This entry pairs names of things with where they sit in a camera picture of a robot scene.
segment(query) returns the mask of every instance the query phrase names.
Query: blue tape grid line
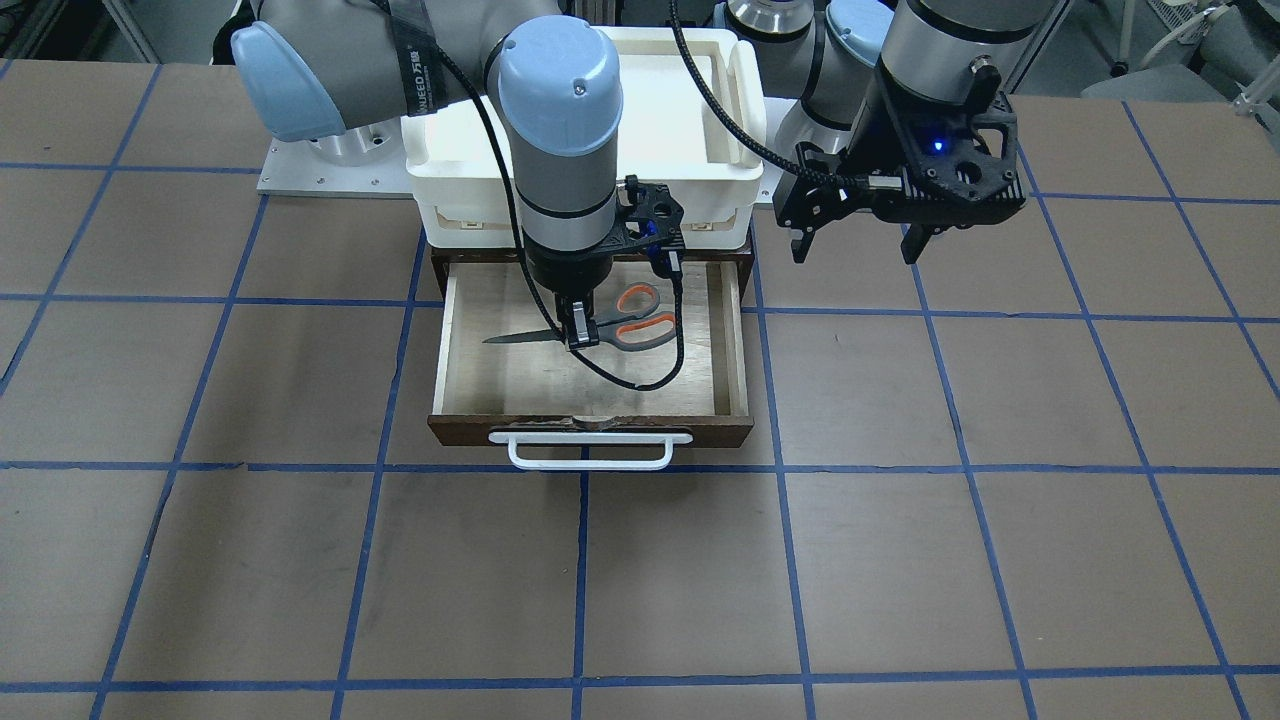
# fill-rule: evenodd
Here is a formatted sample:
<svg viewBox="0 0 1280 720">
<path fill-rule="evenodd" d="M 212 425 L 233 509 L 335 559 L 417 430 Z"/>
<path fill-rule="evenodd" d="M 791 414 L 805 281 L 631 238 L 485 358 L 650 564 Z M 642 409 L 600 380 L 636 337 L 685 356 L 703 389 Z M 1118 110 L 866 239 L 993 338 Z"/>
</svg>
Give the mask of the blue tape grid line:
<svg viewBox="0 0 1280 720">
<path fill-rule="evenodd" d="M 591 448 L 582 446 L 582 460 L 591 459 Z M 591 474 L 577 479 L 577 573 L 573 580 L 573 678 L 570 720 L 582 720 L 582 688 L 586 665 L 586 548 L 591 509 Z"/>
<path fill-rule="evenodd" d="M 753 273 L 755 300 L 762 305 L 764 297 L 763 269 L 760 254 L 755 254 L 756 268 Z M 791 615 L 796 626 L 796 653 L 800 660 L 800 684 L 804 693 L 805 720 L 818 720 L 818 706 L 813 694 L 813 669 L 809 665 L 809 635 L 804 624 L 804 602 L 800 596 L 800 571 L 796 566 L 795 536 L 791 532 L 791 503 L 787 498 L 787 469 L 782 456 L 782 432 L 778 424 L 778 396 L 773 384 L 773 355 L 769 351 L 769 327 L 763 313 L 756 315 L 760 331 L 760 356 L 764 361 L 764 392 L 769 406 L 769 433 L 773 441 L 773 473 L 778 484 L 778 512 L 782 518 L 782 546 L 787 561 L 787 584 L 791 591 Z"/>
<path fill-rule="evenodd" d="M 0 170 L 88 170 L 115 173 L 197 173 L 212 176 L 256 176 L 262 168 L 219 168 L 207 165 L 122 165 L 119 159 L 110 165 L 87 163 L 0 163 Z"/>
<path fill-rule="evenodd" d="M 8 70 L 8 65 L 0 69 L 0 78 L 4 77 L 4 72 Z M 113 163 L 110 165 L 99 165 L 92 163 L 17 163 L 17 161 L 0 161 L 0 169 L 17 169 L 17 170 L 118 170 L 127 173 L 214 173 L 214 174 L 237 174 L 237 176 L 256 176 L 261 174 L 262 168 L 237 168 L 237 167 L 216 167 L 216 165 L 120 165 L 119 163 Z M 1280 205 L 1280 199 L 1245 199 L 1245 197 L 1181 197 L 1181 196 L 1160 196 L 1160 195 L 1107 195 L 1107 193 L 1088 193 L 1088 192 L 1041 192 L 1033 190 L 1029 193 L 1030 197 L 1056 197 L 1066 200 L 1115 200 L 1126 202 L 1170 202 L 1180 201 L 1185 204 L 1216 204 L 1216 205 Z"/>
<path fill-rule="evenodd" d="M 142 113 L 147 108 L 147 101 L 151 100 L 151 94 L 155 91 L 156 81 L 160 79 L 160 70 L 163 68 L 164 65 L 156 65 L 156 69 L 152 70 L 151 79 L 147 81 L 147 87 L 142 91 L 138 106 L 133 111 L 133 118 L 129 119 L 129 124 L 124 131 L 124 137 L 120 138 L 120 145 L 115 149 L 115 155 L 111 158 L 111 165 L 119 164 L 120 158 L 124 156 L 124 151 L 129 146 L 129 140 L 133 137 L 133 132 L 138 128 Z M 54 291 L 58 290 L 58 283 L 61 282 L 63 275 L 67 274 L 67 266 L 70 265 L 76 249 L 79 247 L 81 241 L 84 238 L 84 233 L 88 231 L 88 225 L 93 220 L 93 213 L 96 213 L 99 205 L 101 205 L 102 196 L 106 195 L 106 186 L 111 183 L 111 177 L 115 173 L 109 169 L 102 176 L 102 182 L 99 183 L 97 192 L 93 193 L 93 200 L 90 201 L 88 209 L 84 211 L 84 217 L 81 219 L 79 227 L 76 228 L 76 234 L 72 237 L 72 242 L 67 247 L 67 252 L 63 254 L 63 259 L 58 264 L 58 270 L 54 272 L 54 277 L 49 281 L 49 287 L 45 288 L 40 305 L 36 307 L 36 314 L 31 318 L 31 323 L 27 325 L 27 332 L 18 342 L 18 348 L 14 350 L 13 357 L 9 360 L 9 365 L 5 368 L 4 375 L 0 377 L 0 397 L 4 397 L 5 391 L 9 389 L 9 383 L 13 382 L 13 375 L 17 373 L 18 365 L 22 364 L 22 359 L 27 354 L 27 348 L 31 346 L 31 338 L 36 334 L 36 329 L 40 327 L 40 322 L 44 319 L 45 311 L 49 309 Z"/>
<path fill-rule="evenodd" d="M 879 309 L 879 307 L 744 307 L 746 314 L 763 315 L 859 315 L 859 316 L 891 316 L 891 318 L 923 318 L 923 310 L 909 309 Z M 929 310 L 934 318 L 970 318 L 991 320 L 1083 320 L 1084 313 L 1001 313 L 998 310 Z M 1230 323 L 1239 324 L 1280 324 L 1280 318 L 1230 318 L 1226 315 L 1121 315 L 1121 314 L 1089 314 L 1094 320 L 1116 320 L 1124 323 Z"/>
<path fill-rule="evenodd" d="M 1032 684 L 1027 678 L 1027 662 L 1023 660 L 1021 643 L 1018 642 L 1018 628 L 1014 625 L 1014 611 L 1009 605 L 1009 593 L 1005 589 L 1005 579 L 1000 573 L 1000 560 L 996 557 L 996 543 L 991 537 L 991 525 L 987 523 L 987 510 L 982 503 L 982 492 L 978 488 L 978 478 L 973 473 L 973 464 L 969 461 L 969 448 L 964 441 L 964 427 L 960 424 L 960 411 L 956 407 L 955 395 L 951 392 L 951 377 L 947 374 L 947 365 L 942 356 L 942 346 L 938 342 L 938 331 L 929 313 L 929 300 L 924 292 L 924 278 L 920 268 L 911 265 L 911 277 L 915 279 L 915 292 L 920 297 L 920 307 L 924 310 L 924 325 L 929 332 L 929 345 L 933 348 L 933 360 L 938 365 L 938 378 L 942 382 L 942 396 L 947 401 L 947 414 L 951 416 L 951 429 L 955 432 L 956 451 L 960 454 L 960 464 L 964 468 L 965 482 L 969 486 L 969 497 L 973 502 L 974 514 L 978 520 L 978 529 L 982 533 L 982 544 L 987 552 L 987 565 L 991 568 L 991 578 L 996 587 L 996 598 L 1000 601 L 1000 614 L 1005 620 L 1005 633 L 1009 635 L 1009 650 L 1014 657 L 1014 669 L 1018 673 L 1018 684 L 1023 691 L 1023 702 L 1027 705 L 1027 717 L 1037 720 L 1036 698 L 1032 697 Z"/>
<path fill-rule="evenodd" d="M 1019 154 L 1023 159 L 1023 165 L 1027 168 L 1027 177 L 1032 183 L 1032 188 L 1037 190 L 1038 184 L 1036 182 L 1036 174 L 1032 170 L 1030 160 L 1027 158 L 1025 149 L 1019 149 Z M 1111 392 L 1115 395 L 1116 402 L 1120 406 L 1120 413 L 1124 416 L 1125 427 L 1129 429 L 1129 436 L 1133 439 L 1134 448 L 1138 452 L 1138 460 L 1146 470 L 1147 484 L 1151 487 L 1152 497 L 1156 502 L 1156 507 L 1160 510 L 1161 520 L 1165 523 L 1165 530 L 1169 533 L 1169 539 L 1174 546 L 1174 553 L 1178 556 L 1178 564 L 1181 566 L 1183 575 L 1187 579 L 1187 585 L 1190 589 L 1192 597 L 1196 601 L 1196 607 L 1199 611 L 1201 620 L 1204 624 L 1204 630 L 1208 634 L 1210 643 L 1213 646 L 1213 653 L 1217 657 L 1219 665 L 1221 667 L 1222 675 L 1226 676 L 1228 687 L 1231 691 L 1231 697 L 1235 701 L 1235 707 L 1240 714 L 1242 720 L 1251 720 L 1249 711 L 1244 706 L 1244 698 L 1240 696 L 1239 684 L 1235 682 L 1235 674 L 1231 670 L 1231 665 L 1228 661 L 1226 652 L 1222 648 L 1221 638 L 1217 635 L 1217 630 L 1213 625 L 1213 619 L 1210 615 L 1208 605 L 1204 602 L 1204 596 L 1201 593 L 1199 584 L 1196 582 L 1196 575 L 1192 573 L 1190 562 L 1187 559 L 1187 552 L 1183 548 L 1183 543 L 1178 536 L 1178 529 L 1174 527 L 1172 515 L 1169 512 L 1169 507 L 1165 505 L 1165 497 L 1160 489 L 1160 483 L 1156 480 L 1156 473 L 1151 466 L 1151 461 L 1147 457 L 1147 451 L 1142 445 L 1142 438 L 1138 434 L 1138 427 L 1133 420 L 1133 415 L 1129 413 L 1129 404 L 1125 401 L 1124 392 L 1120 389 L 1120 382 L 1116 378 L 1115 369 L 1111 366 L 1111 360 L 1107 356 L 1107 351 L 1102 345 L 1102 337 L 1098 334 L 1098 328 L 1089 315 L 1088 304 L 1084 300 L 1084 293 L 1080 290 L 1080 283 L 1075 278 L 1075 272 L 1071 269 L 1071 263 L 1068 259 L 1066 249 L 1062 245 L 1062 238 L 1057 232 L 1057 225 L 1053 223 L 1053 218 L 1050 214 L 1048 204 L 1043 197 L 1039 197 L 1038 204 L 1041 206 L 1041 213 L 1044 214 L 1044 222 L 1048 224 L 1050 234 L 1053 237 L 1053 245 L 1057 247 L 1059 256 L 1062 260 L 1062 266 L 1066 270 L 1068 279 L 1071 283 L 1071 291 L 1075 293 L 1076 302 L 1080 305 L 1080 311 L 1085 314 L 1084 323 L 1089 329 L 1089 336 L 1093 338 L 1093 345 L 1097 348 L 1098 359 L 1102 363 L 1102 369 L 1107 375 L 1107 382 L 1111 384 Z"/>
<path fill-rule="evenodd" d="M 18 302 L 31 302 L 44 300 L 45 295 L 35 293 L 0 293 L 0 301 L 12 300 Z M 225 297 L 204 295 L 52 295 L 50 302 L 146 302 L 146 304 L 174 304 L 174 305 L 221 305 Z M 404 307 L 403 300 L 371 300 L 371 299 L 340 299 L 340 297 L 237 297 L 236 305 L 285 305 L 285 306 L 315 306 L 315 307 Z M 442 300 L 413 300 L 413 307 L 443 309 Z"/>
<path fill-rule="evenodd" d="M 1235 665 L 1236 675 L 1280 675 L 1280 665 Z M 855 685 L 890 683 L 986 683 L 1018 680 L 1085 680 L 1097 678 L 1192 678 L 1221 676 L 1219 665 L 1135 665 L 1102 667 L 1044 667 L 1018 670 L 922 670 L 909 673 L 818 673 L 814 685 Z M 795 673 L 769 675 L 603 675 L 588 678 L 371 678 L 347 680 L 347 692 L 360 691 L 490 691 L 490 689 L 571 689 L 582 688 L 680 688 L 735 685 L 797 685 Z M 99 683 L 28 682 L 0 683 L 0 694 L 91 693 Z M 337 680 L 115 680 L 111 693 L 172 692 L 334 692 Z"/>
<path fill-rule="evenodd" d="M 1267 384 L 1271 386 L 1271 393 L 1280 400 L 1280 387 L 1276 386 L 1275 375 L 1271 374 L 1266 360 L 1263 360 L 1262 354 L 1258 352 L 1258 346 L 1253 342 L 1253 334 L 1249 333 L 1249 328 L 1240 318 L 1240 313 L 1235 307 L 1235 301 L 1233 301 L 1231 296 L 1226 292 L 1226 284 L 1222 282 L 1221 275 L 1217 274 L 1217 268 L 1213 266 L 1213 261 L 1210 260 L 1208 251 L 1204 250 L 1204 243 L 1201 242 L 1199 233 L 1196 232 L 1196 225 L 1192 224 L 1190 217 L 1187 215 L 1187 208 L 1183 206 L 1181 200 L 1179 200 L 1178 195 L 1174 192 L 1174 186 L 1169 182 L 1169 176 L 1165 174 L 1165 168 L 1161 167 L 1160 159 L 1156 158 L 1156 151 L 1152 150 L 1146 133 L 1142 132 L 1142 127 L 1138 124 L 1138 118 L 1134 117 L 1133 109 L 1129 108 L 1128 102 L 1121 102 L 1121 106 L 1124 108 L 1125 114 L 1129 115 L 1129 123 L 1133 126 L 1134 132 L 1138 133 L 1138 140 L 1142 141 L 1142 147 L 1147 151 L 1147 156 L 1151 158 L 1151 163 L 1156 167 L 1156 173 L 1160 174 L 1160 182 L 1165 183 L 1169 199 L 1174 201 L 1174 208 L 1178 209 L 1178 214 L 1183 218 L 1183 224 L 1187 225 L 1187 232 L 1192 236 L 1192 242 L 1196 243 L 1196 250 L 1204 261 L 1204 268 L 1208 269 L 1208 274 L 1213 277 L 1213 284 L 1216 284 L 1217 291 L 1222 293 L 1226 309 L 1231 313 L 1231 318 L 1235 320 L 1236 327 L 1240 328 L 1240 333 L 1244 334 L 1244 342 L 1249 346 L 1249 351 L 1253 352 L 1253 359 L 1258 363 L 1258 368 L 1262 369 L 1262 375 L 1266 377 Z"/>
<path fill-rule="evenodd" d="M 96 460 L 0 460 L 0 470 L 86 470 L 86 471 L 169 471 L 212 473 L 219 470 L 243 469 L 250 473 L 374 473 L 374 462 L 157 462 L 157 461 L 96 461 Z M 524 470 L 507 465 L 431 465 L 388 462 L 387 473 L 411 474 L 475 474 L 509 473 Z M 778 465 L 677 465 L 672 464 L 658 474 L 773 474 Z M 1221 466 L 1179 466 L 1179 465 L 1051 465 L 1051 464 L 979 464 L 970 465 L 975 474 L 989 473 L 1050 473 L 1050 474 L 1091 474 L 1091 475 L 1262 475 L 1280 477 L 1280 468 L 1221 468 Z M 960 475 L 964 465 L 782 465 L 783 473 L 813 474 L 838 473 L 845 475 Z M 576 474 L 572 470 L 549 474 Z"/>
<path fill-rule="evenodd" d="M 420 232 L 417 250 L 413 254 L 413 273 L 410 275 L 408 295 L 404 299 L 404 318 L 401 322 L 399 343 L 396 347 L 396 374 L 392 375 L 387 391 L 387 410 L 383 414 L 383 432 L 378 441 L 378 461 L 374 466 L 374 482 L 369 491 L 369 510 L 365 515 L 365 533 L 360 544 L 360 560 L 356 565 L 356 583 L 352 588 L 351 611 L 347 615 L 347 632 L 342 642 L 342 657 L 338 661 L 338 679 L 333 691 L 333 705 L 329 717 L 342 717 L 342 705 L 347 692 L 347 679 L 351 674 L 351 656 L 356 648 L 356 630 L 360 625 L 360 609 L 365 598 L 365 580 L 369 577 L 369 556 L 374 546 L 374 529 L 378 524 L 378 503 L 383 491 L 383 478 L 387 474 L 387 451 L 392 441 L 392 425 L 396 421 L 396 404 L 399 400 L 401 378 L 404 373 L 404 356 L 408 352 L 408 336 L 413 327 L 413 299 L 417 297 L 417 282 L 422 274 L 422 259 L 426 256 L 426 232 Z"/>
<path fill-rule="evenodd" d="M 178 436 L 178 445 L 173 451 L 174 468 L 172 468 L 165 475 L 164 488 L 160 491 L 160 500 L 156 502 L 156 509 L 151 518 L 151 527 L 147 530 L 147 539 L 142 544 L 142 555 L 138 557 L 138 566 L 134 570 L 133 583 L 129 587 L 129 594 L 124 602 L 120 624 L 116 628 L 115 639 L 111 643 L 111 652 L 108 655 L 106 666 L 102 669 L 102 678 L 93 696 L 93 707 L 90 711 L 90 720 L 99 720 L 102 716 L 102 707 L 106 703 L 106 696 L 110 692 L 111 682 L 115 679 L 115 669 L 120 661 L 120 653 L 124 650 L 124 641 L 129 633 L 129 623 L 133 620 L 133 612 L 137 609 L 138 597 L 142 593 L 142 582 L 146 578 L 147 568 L 151 564 L 151 550 L 155 546 L 156 534 L 160 530 L 160 520 L 164 515 L 165 505 L 168 505 L 169 497 L 173 493 L 174 483 L 178 479 L 178 465 L 182 462 L 182 456 L 187 451 L 187 442 L 191 439 L 191 430 L 196 424 L 196 415 L 200 411 L 200 401 L 205 396 L 205 388 L 209 387 L 209 377 L 212 374 L 214 361 L 218 359 L 218 351 L 221 347 L 223 337 L 227 334 L 227 325 L 230 322 L 232 310 L 236 307 L 236 293 L 239 292 L 241 282 L 244 279 L 244 269 L 248 266 L 250 255 L 253 252 L 253 243 L 257 241 L 257 233 L 262 227 L 262 217 L 266 214 L 266 204 L 268 199 L 264 196 L 257 205 L 257 214 L 253 217 L 253 225 L 250 229 L 248 240 L 244 242 L 244 251 L 241 254 L 239 265 L 236 268 L 236 277 L 232 279 L 230 290 L 227 293 L 227 300 L 223 305 L 223 314 L 218 319 L 218 329 L 214 331 L 214 338 L 209 345 L 209 354 L 205 356 L 205 365 L 200 372 L 200 380 L 196 383 L 196 391 L 192 395 L 191 405 L 187 409 L 187 418 L 182 424 L 182 433 Z"/>
</svg>

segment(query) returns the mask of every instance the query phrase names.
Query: scissor blade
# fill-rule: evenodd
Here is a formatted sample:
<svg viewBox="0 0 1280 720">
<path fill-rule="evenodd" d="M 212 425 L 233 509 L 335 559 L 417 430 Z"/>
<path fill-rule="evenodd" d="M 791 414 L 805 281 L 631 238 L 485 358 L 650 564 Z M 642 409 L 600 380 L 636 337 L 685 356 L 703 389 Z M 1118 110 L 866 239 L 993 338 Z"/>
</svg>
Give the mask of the scissor blade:
<svg viewBox="0 0 1280 720">
<path fill-rule="evenodd" d="M 489 345 L 515 345 L 517 342 L 550 342 L 554 340 L 559 338 L 556 337 L 556 333 L 552 332 L 550 329 L 545 329 L 545 331 L 531 331 L 527 333 L 502 334 L 498 337 L 490 337 L 485 342 Z"/>
</svg>

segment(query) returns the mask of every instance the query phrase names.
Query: drawer handle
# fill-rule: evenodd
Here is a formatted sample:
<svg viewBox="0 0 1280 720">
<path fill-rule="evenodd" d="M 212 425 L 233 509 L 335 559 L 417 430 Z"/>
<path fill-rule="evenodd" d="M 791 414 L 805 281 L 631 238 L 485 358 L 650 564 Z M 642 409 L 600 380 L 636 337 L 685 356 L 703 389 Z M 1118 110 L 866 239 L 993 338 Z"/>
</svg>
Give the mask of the drawer handle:
<svg viewBox="0 0 1280 720">
<path fill-rule="evenodd" d="M 644 471 L 662 470 L 671 464 L 677 445 L 694 441 L 689 433 L 489 433 L 489 442 L 507 446 L 507 457 L 521 470 L 541 471 L 584 471 L 614 470 Z M 588 445 L 588 446 L 643 446 L 660 445 L 662 457 L 655 460 L 534 460 L 520 456 L 521 445 Z"/>
</svg>

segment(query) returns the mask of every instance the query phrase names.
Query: table surface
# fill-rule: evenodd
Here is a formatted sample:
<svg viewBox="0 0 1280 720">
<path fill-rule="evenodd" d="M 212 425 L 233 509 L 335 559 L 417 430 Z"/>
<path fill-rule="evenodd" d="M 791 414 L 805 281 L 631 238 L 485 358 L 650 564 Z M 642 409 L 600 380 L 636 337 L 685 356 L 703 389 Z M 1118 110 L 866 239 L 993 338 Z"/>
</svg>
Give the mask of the table surface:
<svg viewBox="0 0 1280 720">
<path fill-rule="evenodd" d="M 540 475 L 426 428 L 412 202 L 259 197 L 234 69 L 5 63 L 0 716 L 1280 716 L 1280 160 L 1015 105 L 918 268 L 758 218 L 741 450 Z"/>
</svg>

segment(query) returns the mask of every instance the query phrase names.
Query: white plastic bin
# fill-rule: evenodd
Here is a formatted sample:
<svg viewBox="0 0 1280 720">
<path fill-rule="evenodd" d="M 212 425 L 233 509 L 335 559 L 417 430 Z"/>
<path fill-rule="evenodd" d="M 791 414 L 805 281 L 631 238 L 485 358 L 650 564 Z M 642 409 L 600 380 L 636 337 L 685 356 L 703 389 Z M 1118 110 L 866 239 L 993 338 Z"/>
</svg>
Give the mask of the white plastic bin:
<svg viewBox="0 0 1280 720">
<path fill-rule="evenodd" d="M 669 29 L 600 29 L 613 40 L 622 61 L 620 176 L 671 186 L 672 196 L 685 208 L 682 229 L 690 249 L 741 247 L 760 188 L 760 159 L 707 108 Z M 724 109 L 753 137 L 763 140 L 764 92 L 750 44 L 723 29 L 687 29 L 685 37 Z M 511 247 L 498 167 L 471 102 L 402 122 L 413 197 L 428 241 L 435 247 Z M 507 151 L 500 126 L 499 140 Z"/>
</svg>

